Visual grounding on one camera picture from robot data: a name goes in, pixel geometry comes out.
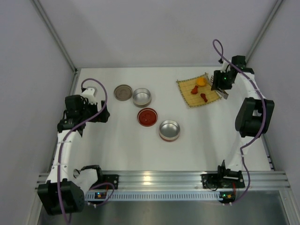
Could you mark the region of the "bamboo mat tray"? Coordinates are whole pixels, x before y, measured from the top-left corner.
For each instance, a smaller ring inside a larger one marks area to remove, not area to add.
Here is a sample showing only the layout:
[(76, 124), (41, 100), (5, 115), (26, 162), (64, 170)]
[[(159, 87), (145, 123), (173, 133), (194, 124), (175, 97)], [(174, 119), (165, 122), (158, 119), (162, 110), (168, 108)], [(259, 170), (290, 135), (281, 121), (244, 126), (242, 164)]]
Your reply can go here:
[[(204, 87), (198, 86), (198, 93), (196, 95), (193, 95), (191, 94), (191, 90), (197, 85), (196, 80), (199, 77), (205, 77), (207, 80), (207, 84)], [(221, 99), (221, 96), (215, 90), (211, 90), (211, 86), (208, 84), (208, 81), (209, 81), (208, 73), (204, 73), (203, 75), (200, 75), (195, 78), (176, 81), (180, 94), (183, 97), (183, 100), (185, 101), (188, 107), (190, 108), (200, 107), (203, 105), (211, 104)], [(205, 103), (205, 101), (201, 98), (200, 96), (201, 93), (206, 94), (206, 97), (208, 99), (207, 103)]]

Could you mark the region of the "grey-banded steel bowl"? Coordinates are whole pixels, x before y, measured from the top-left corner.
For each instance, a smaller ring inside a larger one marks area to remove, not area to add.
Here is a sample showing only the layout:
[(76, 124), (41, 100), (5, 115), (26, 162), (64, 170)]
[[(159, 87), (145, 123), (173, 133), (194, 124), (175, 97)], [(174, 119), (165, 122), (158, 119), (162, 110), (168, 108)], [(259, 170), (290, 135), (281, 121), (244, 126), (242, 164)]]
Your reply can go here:
[(147, 107), (152, 100), (151, 93), (146, 88), (136, 89), (132, 94), (132, 98), (134, 105), (140, 108)]

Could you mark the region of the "red-banded steel bowl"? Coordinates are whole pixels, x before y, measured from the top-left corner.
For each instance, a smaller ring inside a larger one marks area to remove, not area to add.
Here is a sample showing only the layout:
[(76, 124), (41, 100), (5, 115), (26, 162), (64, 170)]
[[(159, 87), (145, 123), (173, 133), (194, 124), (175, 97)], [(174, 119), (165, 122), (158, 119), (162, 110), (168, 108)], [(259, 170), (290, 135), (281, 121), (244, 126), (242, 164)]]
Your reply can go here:
[(180, 125), (173, 120), (164, 120), (159, 125), (159, 136), (167, 142), (173, 142), (180, 136)]

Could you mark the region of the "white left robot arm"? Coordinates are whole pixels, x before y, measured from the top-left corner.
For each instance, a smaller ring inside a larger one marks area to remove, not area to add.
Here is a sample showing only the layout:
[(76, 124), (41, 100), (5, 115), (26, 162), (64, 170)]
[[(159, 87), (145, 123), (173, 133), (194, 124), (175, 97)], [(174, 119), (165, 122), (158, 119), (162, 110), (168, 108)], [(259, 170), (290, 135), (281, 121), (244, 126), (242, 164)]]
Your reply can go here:
[(42, 205), (51, 216), (81, 212), (85, 194), (104, 180), (99, 165), (83, 166), (78, 157), (84, 152), (80, 141), (87, 122), (108, 121), (107, 101), (98, 104), (93, 94), (71, 95), (65, 98), (65, 107), (57, 125), (58, 143), (51, 171), (45, 184), (37, 188)]

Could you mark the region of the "aluminium front rail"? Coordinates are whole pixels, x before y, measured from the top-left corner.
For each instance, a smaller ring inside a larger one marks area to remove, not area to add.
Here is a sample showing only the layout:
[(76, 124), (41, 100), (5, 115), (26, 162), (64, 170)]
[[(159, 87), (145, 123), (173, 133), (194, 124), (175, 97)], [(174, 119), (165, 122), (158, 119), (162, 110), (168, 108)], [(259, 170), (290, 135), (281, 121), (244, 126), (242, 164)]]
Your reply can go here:
[[(103, 171), (119, 175), (118, 191), (205, 191), (202, 181), (204, 171)], [(250, 171), (250, 179), (243, 172), (245, 185), (250, 181), (250, 191), (281, 190), (290, 188), (285, 172)]]

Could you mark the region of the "red chicken drumstick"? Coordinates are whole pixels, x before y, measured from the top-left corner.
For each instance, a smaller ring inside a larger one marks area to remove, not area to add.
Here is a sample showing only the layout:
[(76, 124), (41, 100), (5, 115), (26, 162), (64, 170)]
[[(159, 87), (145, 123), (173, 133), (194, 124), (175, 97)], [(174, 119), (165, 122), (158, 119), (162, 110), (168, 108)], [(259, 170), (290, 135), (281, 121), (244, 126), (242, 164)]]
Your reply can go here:
[(207, 97), (206, 97), (206, 94), (201, 93), (200, 96), (201, 96), (201, 98), (205, 101), (205, 103), (208, 102), (208, 99), (207, 99)]
[(198, 93), (198, 86), (196, 85), (192, 90), (191, 94), (196, 95)]

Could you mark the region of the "red round lid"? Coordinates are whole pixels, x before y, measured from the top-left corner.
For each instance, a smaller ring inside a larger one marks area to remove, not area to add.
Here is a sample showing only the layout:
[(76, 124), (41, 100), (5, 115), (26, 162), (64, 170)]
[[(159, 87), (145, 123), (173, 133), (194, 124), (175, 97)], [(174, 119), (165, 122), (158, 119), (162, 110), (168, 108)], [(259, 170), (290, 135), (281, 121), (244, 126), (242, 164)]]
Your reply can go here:
[(157, 112), (152, 108), (143, 108), (137, 114), (137, 120), (144, 127), (153, 126), (158, 120)]

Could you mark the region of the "orange round food ball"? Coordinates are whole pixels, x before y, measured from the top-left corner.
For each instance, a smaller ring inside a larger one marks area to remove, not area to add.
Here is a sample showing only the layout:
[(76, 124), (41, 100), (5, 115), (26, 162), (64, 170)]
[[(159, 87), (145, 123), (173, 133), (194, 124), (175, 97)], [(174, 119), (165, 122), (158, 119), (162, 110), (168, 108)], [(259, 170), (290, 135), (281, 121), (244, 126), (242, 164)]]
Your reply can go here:
[(204, 87), (204, 86), (206, 86), (206, 84), (207, 84), (207, 80), (206, 80), (205, 77), (199, 77), (199, 78), (197, 78), (197, 80), (196, 80), (196, 84), (197, 84), (197, 86), (199, 86), (199, 87)]

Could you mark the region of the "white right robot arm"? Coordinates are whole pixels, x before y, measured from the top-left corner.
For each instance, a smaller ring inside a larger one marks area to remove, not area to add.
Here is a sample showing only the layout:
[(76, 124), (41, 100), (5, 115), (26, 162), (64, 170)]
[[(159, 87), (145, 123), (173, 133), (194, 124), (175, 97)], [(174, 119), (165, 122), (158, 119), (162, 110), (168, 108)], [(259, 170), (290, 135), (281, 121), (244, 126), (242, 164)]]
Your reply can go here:
[(246, 66), (246, 57), (233, 56), (231, 60), (221, 59), (222, 68), (215, 70), (211, 77), (211, 90), (227, 99), (228, 90), (239, 88), (243, 101), (237, 112), (234, 128), (241, 138), (239, 156), (243, 169), (246, 166), (246, 153), (250, 146), (268, 131), (275, 103), (267, 100), (255, 81), (252, 68)]

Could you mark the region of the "steel serving tongs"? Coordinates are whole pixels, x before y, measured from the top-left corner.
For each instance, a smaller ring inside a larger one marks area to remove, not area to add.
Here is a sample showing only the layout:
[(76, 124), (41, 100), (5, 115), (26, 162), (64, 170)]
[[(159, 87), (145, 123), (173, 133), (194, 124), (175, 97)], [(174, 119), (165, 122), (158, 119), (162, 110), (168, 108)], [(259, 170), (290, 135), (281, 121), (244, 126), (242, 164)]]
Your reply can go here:
[[(213, 85), (213, 81), (214, 81), (214, 77), (213, 76), (211, 76), (210, 77), (210, 79), (209, 79), (209, 81), (208, 81), (208, 84), (212, 87), (212, 85)], [(228, 93), (226, 92), (226, 91), (224, 91), (224, 90), (216, 90), (216, 92), (222, 97), (222, 98), (224, 98), (224, 99), (227, 99), (228, 98)]]

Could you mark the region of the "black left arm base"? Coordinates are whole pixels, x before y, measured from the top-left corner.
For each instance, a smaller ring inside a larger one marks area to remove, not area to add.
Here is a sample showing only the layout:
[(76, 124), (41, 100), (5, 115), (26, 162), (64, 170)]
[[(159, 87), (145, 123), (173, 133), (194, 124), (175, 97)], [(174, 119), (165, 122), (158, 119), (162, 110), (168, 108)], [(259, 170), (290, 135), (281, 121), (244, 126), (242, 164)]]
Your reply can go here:
[(91, 187), (90, 189), (113, 189), (111, 185), (104, 184), (100, 186), (100, 184), (103, 183), (111, 183), (114, 186), (114, 189), (118, 189), (119, 185), (119, 175), (118, 174), (104, 174), (100, 179), (98, 179)]

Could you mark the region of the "grey round lid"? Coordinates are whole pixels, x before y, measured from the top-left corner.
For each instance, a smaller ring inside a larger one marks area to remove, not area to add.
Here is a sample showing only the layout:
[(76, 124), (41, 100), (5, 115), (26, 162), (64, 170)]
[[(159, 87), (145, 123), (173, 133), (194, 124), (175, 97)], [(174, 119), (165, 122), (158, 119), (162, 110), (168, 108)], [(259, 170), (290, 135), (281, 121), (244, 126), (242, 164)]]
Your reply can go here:
[(126, 84), (121, 84), (114, 90), (114, 96), (118, 101), (127, 101), (132, 97), (132, 94), (132, 88)]

